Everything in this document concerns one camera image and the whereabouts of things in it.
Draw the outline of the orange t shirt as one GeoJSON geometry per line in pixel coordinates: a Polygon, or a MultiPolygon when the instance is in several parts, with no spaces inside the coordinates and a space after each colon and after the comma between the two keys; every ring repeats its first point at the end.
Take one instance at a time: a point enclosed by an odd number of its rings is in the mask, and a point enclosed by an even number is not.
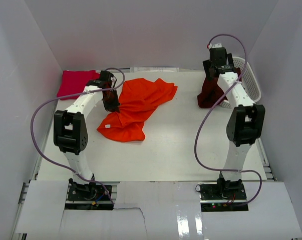
{"type": "Polygon", "coordinates": [[[177,90],[174,83],[160,78],[154,82],[144,78],[124,82],[119,96],[119,112],[109,113],[97,131],[116,142],[143,141],[145,121],[160,105],[171,101],[177,90]]]}

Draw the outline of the dark red t shirt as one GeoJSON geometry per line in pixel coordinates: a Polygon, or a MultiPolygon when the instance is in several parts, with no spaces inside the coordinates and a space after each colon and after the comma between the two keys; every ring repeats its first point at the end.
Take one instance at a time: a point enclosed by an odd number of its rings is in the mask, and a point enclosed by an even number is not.
{"type": "Polygon", "coordinates": [[[201,93],[197,96],[197,103],[200,108],[210,109],[216,101],[224,94],[224,91],[217,84],[218,76],[205,78],[201,93]]]}

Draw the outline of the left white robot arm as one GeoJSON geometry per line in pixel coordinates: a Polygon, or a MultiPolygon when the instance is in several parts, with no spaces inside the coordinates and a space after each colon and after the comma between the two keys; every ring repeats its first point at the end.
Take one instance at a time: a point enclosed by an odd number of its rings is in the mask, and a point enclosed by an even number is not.
{"type": "Polygon", "coordinates": [[[90,200],[96,195],[96,187],[92,183],[94,174],[84,154],[89,141],[86,118],[98,102],[103,102],[104,109],[108,112],[120,111],[116,81],[111,72],[101,71],[98,79],[86,83],[83,95],[65,110],[58,110],[54,114],[54,145],[65,155],[70,168],[75,171],[69,183],[84,199],[90,200]]]}

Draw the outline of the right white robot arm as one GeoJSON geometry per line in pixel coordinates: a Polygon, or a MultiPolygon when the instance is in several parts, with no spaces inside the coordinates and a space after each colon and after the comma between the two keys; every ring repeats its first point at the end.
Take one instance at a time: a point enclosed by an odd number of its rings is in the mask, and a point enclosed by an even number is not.
{"type": "Polygon", "coordinates": [[[225,94],[232,113],[226,126],[229,149],[226,162],[213,191],[222,199],[235,197],[241,191],[242,170],[246,156],[260,138],[265,108],[256,104],[247,94],[234,67],[233,57],[220,43],[209,45],[209,60],[204,65],[209,80],[217,79],[217,85],[225,94]]]}

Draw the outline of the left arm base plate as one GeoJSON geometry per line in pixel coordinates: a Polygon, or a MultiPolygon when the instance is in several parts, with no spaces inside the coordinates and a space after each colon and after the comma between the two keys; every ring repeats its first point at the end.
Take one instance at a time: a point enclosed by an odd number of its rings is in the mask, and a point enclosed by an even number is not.
{"type": "Polygon", "coordinates": [[[68,201],[107,201],[109,195],[112,194],[112,186],[105,185],[104,189],[101,185],[94,183],[78,184],[76,182],[70,183],[66,200],[68,201]]]}

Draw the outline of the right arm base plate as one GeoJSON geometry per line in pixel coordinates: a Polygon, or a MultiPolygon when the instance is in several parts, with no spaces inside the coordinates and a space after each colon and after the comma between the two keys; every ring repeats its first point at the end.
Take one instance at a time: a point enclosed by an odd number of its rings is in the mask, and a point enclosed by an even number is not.
{"type": "Polygon", "coordinates": [[[200,199],[206,201],[212,200],[246,200],[246,192],[242,185],[238,190],[226,190],[222,191],[220,187],[215,183],[198,183],[195,187],[195,191],[200,193],[200,199]]]}

